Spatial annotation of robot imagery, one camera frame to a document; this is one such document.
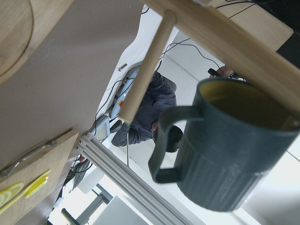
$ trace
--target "cable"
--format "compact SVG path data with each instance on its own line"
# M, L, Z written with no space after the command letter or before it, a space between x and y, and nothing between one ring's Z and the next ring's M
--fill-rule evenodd
M147 9L145 12L142 12L141 14L147 13L147 12L149 11L149 8L150 8L150 7L148 7L148 9Z
M295 157L292 153L290 153L289 151L286 152L289 153L291 156L293 156L298 162L300 162L300 160L297 157Z
M103 105L100 107L100 109L98 109L98 111L97 111L97 113L96 113L96 115L95 115L95 122L94 122L95 133L94 133L94 135L96 135L96 133L97 133L97 126L96 126L96 123L97 123L97 115L98 115L98 113L99 113L100 110L105 106L105 104L108 102L108 100L109 100L109 98L110 98L110 96L111 96L111 94L112 94L112 92L113 92L113 88L114 88L114 86L116 85L116 83L121 82L121 81L125 81L125 80L134 80L134 78L129 78L129 79L127 79L126 77L124 77L122 80L116 81L116 82L113 84L113 86L112 86L112 89L111 89L111 91L110 91L110 93L109 93L109 95L108 95L108 97L107 97L107 100L103 103Z
M158 68L155 70L155 73L158 72L158 69L160 68L161 62L162 62L162 60L159 62Z
M173 42L173 43L170 43L167 47L166 47L166 49L165 49L165 52L163 52L163 53L161 53L163 56L159 59L159 60L161 60L164 56L165 56L165 54L168 52L168 51L170 51L172 48L174 48L174 47L176 47L177 45L179 45L180 43L182 43L182 42L185 42L185 41L188 41L190 38L187 38L187 39L185 39L185 40L183 40L183 41L180 41L180 42Z
M80 155L74 160L73 164L71 165L71 168L74 168L76 161L79 160L79 159L81 158L81 156L82 156L82 154L80 154Z
M197 46L192 45L192 44L182 44L182 43L178 43L178 44L179 44L179 45L187 45L187 46L193 46L193 47L195 47L195 48L197 49L197 51L199 52L199 54L200 54L203 58L205 58L206 60L209 60L209 61L215 63L216 66L219 68L219 70L225 75L225 73L221 70L220 66L219 66L214 60L209 59L209 58L205 57L204 55L202 55L202 53L200 52L200 50L199 50L199 48L198 48Z
M236 14L233 14L232 16L229 17L229 19L230 19L230 18L233 18L233 17L234 17L235 15L237 15L237 14L240 14L241 12L244 12L246 9L249 9L250 7L252 7L252 6L254 6L254 5L256 5L256 3L254 3L254 4L251 5L251 6L248 6L247 8L243 9L242 11L239 11L239 12L236 13Z
M239 3L253 3L253 1L251 1L251 0L247 0L247 1L235 1L235 2L232 2L232 3L228 3L228 4L225 4L225 5L218 6L216 8L222 8L224 6L229 6L229 5L239 4Z
M82 170L82 171L72 171L72 170L70 170L70 172L72 172L72 173L84 173L84 172L87 172L92 167L92 165L93 165L93 163L91 163L90 166L87 169Z

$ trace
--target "mug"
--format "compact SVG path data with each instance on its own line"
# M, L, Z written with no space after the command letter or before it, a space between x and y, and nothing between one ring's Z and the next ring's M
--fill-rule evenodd
M227 78L199 82L192 106L163 112L148 162L155 182L176 182L213 211L241 206L300 132L285 128L289 112L250 84ZM173 168L160 169L171 126L186 120Z

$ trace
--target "circular cutout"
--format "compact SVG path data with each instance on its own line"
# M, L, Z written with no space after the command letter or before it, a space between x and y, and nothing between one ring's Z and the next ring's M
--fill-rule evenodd
M29 0L0 0L0 76L23 55L30 41L33 14Z

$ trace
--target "red button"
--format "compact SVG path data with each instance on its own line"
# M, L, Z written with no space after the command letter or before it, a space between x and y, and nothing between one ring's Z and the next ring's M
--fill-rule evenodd
M124 105L124 101L121 101L121 102L119 103L119 106L122 107L123 105Z

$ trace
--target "wooden dowel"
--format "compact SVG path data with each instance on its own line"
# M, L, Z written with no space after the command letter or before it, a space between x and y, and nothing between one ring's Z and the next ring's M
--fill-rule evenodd
M171 10L176 26L251 84L300 119L300 70L213 7L191 0L140 0L159 14Z
M175 23L175 14L170 10L165 11L160 26L119 113L119 117L127 123L132 122L136 111L140 106L159 57L163 52Z

